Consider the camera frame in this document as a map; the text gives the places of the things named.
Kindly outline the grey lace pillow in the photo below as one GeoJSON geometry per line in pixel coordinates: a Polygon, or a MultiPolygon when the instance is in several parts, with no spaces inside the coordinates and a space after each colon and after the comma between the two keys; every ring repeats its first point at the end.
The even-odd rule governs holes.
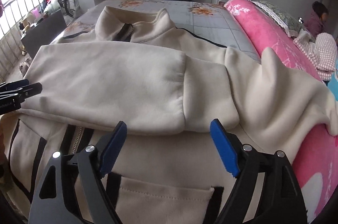
{"type": "Polygon", "coordinates": [[[301,22],[278,6],[268,1],[252,1],[252,3],[274,20],[285,31],[288,37],[297,37],[301,30],[308,32],[301,22]]]}

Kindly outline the dark low cabinet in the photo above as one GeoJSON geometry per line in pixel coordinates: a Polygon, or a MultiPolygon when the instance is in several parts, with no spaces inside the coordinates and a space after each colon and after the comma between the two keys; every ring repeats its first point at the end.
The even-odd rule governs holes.
{"type": "Polygon", "coordinates": [[[34,58],[41,46],[49,45],[66,27],[62,11],[59,10],[30,28],[22,36],[21,43],[29,56],[34,58]]]}

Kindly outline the metal window railing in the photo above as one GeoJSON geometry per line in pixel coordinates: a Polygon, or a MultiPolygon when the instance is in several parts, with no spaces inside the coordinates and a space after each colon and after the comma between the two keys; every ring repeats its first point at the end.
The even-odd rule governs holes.
{"type": "Polygon", "coordinates": [[[19,22],[31,11],[38,9],[42,0],[9,0],[4,3],[1,16],[1,82],[22,56],[19,22]]]}

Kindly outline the pink fleece blanket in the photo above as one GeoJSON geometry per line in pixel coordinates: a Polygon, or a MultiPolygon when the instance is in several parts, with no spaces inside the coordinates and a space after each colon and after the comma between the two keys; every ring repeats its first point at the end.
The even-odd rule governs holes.
{"type": "Polygon", "coordinates": [[[240,127],[262,151],[286,153],[315,223],[337,188],[337,100],[296,40],[255,3],[225,7],[261,58],[226,56],[240,127]]]}

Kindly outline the person in purple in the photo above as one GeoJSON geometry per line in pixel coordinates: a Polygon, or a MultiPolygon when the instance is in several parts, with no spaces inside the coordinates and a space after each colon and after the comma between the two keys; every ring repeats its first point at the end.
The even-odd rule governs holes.
{"type": "Polygon", "coordinates": [[[314,38],[324,32],[328,15],[329,10],[323,3],[315,1],[312,4],[311,15],[305,21],[304,26],[314,38]]]}

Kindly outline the pink checked cloth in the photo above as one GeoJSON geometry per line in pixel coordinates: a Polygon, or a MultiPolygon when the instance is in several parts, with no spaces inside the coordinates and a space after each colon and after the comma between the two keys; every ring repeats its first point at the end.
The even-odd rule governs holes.
{"type": "Polygon", "coordinates": [[[329,82],[336,70],[337,59],[337,46],[333,36],[320,33],[316,41],[311,42],[311,34],[301,29],[293,43],[313,64],[321,80],[329,82]]]}

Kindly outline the bed with floral sheet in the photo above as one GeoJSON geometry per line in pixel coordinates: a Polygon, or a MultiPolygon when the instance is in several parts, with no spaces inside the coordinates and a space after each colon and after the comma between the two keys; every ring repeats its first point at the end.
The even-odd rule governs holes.
{"type": "Polygon", "coordinates": [[[256,62],[260,56],[224,7],[184,1],[106,0],[67,27],[53,44],[121,40],[182,51],[218,64],[228,48],[256,62]]]}

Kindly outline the cream zip jacket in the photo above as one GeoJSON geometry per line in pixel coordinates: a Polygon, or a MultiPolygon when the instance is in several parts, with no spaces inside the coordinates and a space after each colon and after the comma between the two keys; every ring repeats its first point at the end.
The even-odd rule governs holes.
{"type": "Polygon", "coordinates": [[[218,119],[242,143],[276,152],[262,151],[240,127],[226,56],[248,56],[228,48],[218,64],[121,38],[39,49],[25,79],[41,83],[42,92],[1,117],[3,188],[28,218],[52,154],[79,153],[123,121],[126,140],[101,180],[122,222],[212,223],[235,179],[210,123],[218,119]]]}

